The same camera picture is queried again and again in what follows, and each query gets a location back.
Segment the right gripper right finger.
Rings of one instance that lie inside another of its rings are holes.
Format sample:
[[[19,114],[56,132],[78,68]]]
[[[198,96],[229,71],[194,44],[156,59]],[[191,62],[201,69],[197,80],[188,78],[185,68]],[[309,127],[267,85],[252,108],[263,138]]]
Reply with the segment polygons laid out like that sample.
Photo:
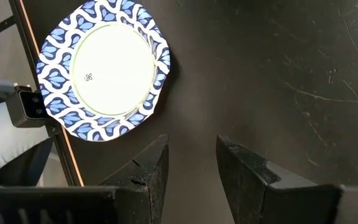
[[[333,223],[338,187],[318,185],[225,136],[216,138],[216,159],[235,224]]]

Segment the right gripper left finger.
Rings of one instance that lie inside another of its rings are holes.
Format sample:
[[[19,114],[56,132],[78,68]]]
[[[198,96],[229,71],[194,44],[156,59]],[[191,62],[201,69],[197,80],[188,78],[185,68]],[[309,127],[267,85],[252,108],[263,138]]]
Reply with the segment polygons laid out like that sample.
[[[100,183],[117,188],[118,223],[161,223],[168,170],[168,136],[164,134]]]

